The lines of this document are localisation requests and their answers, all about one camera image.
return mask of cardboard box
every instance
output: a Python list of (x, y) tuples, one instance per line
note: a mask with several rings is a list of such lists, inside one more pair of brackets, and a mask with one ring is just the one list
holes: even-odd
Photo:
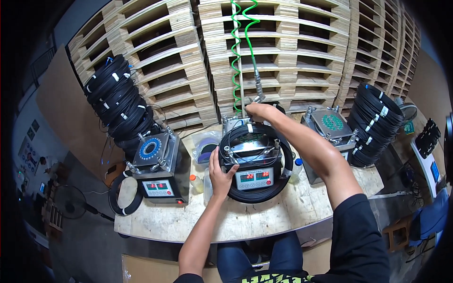
[[(330, 268), (332, 241), (326, 241), (304, 252), (304, 270), (310, 275), (324, 274)], [(173, 283), (178, 278), (177, 262), (122, 255), (124, 283)], [(217, 268), (205, 268), (203, 280), (206, 283), (222, 283)]]

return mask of black t-shirt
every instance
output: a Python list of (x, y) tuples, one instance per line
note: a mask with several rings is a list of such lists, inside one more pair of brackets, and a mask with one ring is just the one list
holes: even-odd
[[(308, 275), (305, 271), (286, 274), (284, 271), (264, 270), (237, 282), (299, 283), (305, 280), (316, 283), (389, 282), (387, 251), (364, 194), (348, 198), (333, 212), (330, 270), (326, 274)], [(195, 274), (183, 274), (174, 283), (203, 283), (203, 279)]]

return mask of plastic container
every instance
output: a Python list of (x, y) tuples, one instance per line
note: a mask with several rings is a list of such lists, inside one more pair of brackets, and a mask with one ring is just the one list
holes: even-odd
[(302, 159), (294, 160), (293, 173), (289, 177), (288, 183), (297, 184), (299, 182), (299, 173), (302, 171)]
[(198, 193), (202, 193), (204, 184), (203, 184), (203, 181), (200, 179), (200, 177), (192, 174), (192, 175), (190, 175), (189, 179), (190, 179), (190, 184), (195, 188), (195, 190)]
[(204, 171), (204, 190), (203, 190), (203, 200), (204, 206), (207, 206), (207, 203), (212, 197), (212, 183), (211, 178), (209, 177), (209, 168), (206, 168)]

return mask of hand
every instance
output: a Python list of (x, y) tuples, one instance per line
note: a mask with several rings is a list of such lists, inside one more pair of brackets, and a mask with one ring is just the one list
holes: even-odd
[(269, 117), (274, 111), (275, 107), (269, 104), (261, 104), (252, 102), (246, 106), (246, 111), (249, 115), (252, 116), (253, 120), (258, 123), (262, 123), (264, 120)]
[(219, 147), (216, 147), (211, 152), (209, 157), (209, 177), (212, 183), (212, 196), (217, 196), (223, 200), (227, 197), (234, 174), (238, 169), (239, 165), (235, 164), (228, 173), (224, 173), (219, 164)]

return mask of green spring hose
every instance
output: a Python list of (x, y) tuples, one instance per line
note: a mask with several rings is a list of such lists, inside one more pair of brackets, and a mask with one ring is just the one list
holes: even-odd
[(246, 29), (244, 30), (244, 33), (245, 33), (245, 36), (246, 36), (247, 43), (249, 44), (250, 54), (251, 54), (252, 63), (253, 63), (253, 68), (254, 68), (255, 70), (257, 70), (256, 61), (255, 61), (255, 56), (253, 55), (252, 43), (250, 42), (249, 36), (248, 36), (248, 34), (247, 34), (247, 31), (249, 30), (249, 27), (250, 27), (251, 25), (259, 23), (260, 20), (251, 18), (251, 17), (249, 17), (248, 15), (246, 15), (246, 12), (248, 12), (249, 10), (251, 10), (251, 9), (255, 8), (256, 6), (258, 6), (258, 2), (257, 2), (256, 0), (251, 0), (251, 1), (254, 3), (253, 6), (248, 7), (247, 9), (245, 9), (244, 11), (242, 11), (242, 15), (243, 15), (244, 17), (246, 17), (247, 19), (250, 19), (250, 20), (253, 21), (253, 22), (251, 22), (250, 24), (248, 24), (248, 25), (246, 26)]
[(236, 46), (238, 46), (241, 43), (241, 39), (239, 37), (236, 37), (236, 35), (235, 35), (235, 32), (241, 27), (241, 23), (235, 19), (235, 16), (241, 12), (241, 6), (239, 6), (239, 4), (237, 4), (237, 3), (235, 3), (234, 0), (231, 0), (231, 3), (234, 4), (237, 8), (236, 13), (234, 13), (231, 16), (231, 19), (233, 21), (237, 22), (237, 28), (235, 28), (231, 31), (231, 35), (235, 39), (237, 39), (237, 42), (231, 47), (231, 51), (237, 56), (236, 59), (234, 59), (233, 62), (231, 62), (231, 67), (236, 71), (236, 73), (234, 74), (233, 78), (231, 78), (231, 80), (233, 81), (233, 83), (236, 86), (233, 90), (233, 96), (235, 99), (233, 107), (236, 110), (236, 116), (237, 116), (242, 111), (241, 109), (237, 108), (237, 106), (236, 106), (236, 104), (241, 101), (241, 98), (236, 96), (236, 91), (241, 88), (241, 85), (235, 81), (235, 78), (241, 73), (241, 71), (239, 71), (239, 69), (237, 69), (234, 66), (234, 63), (236, 63), (241, 58), (241, 56), (234, 49), (236, 48)]

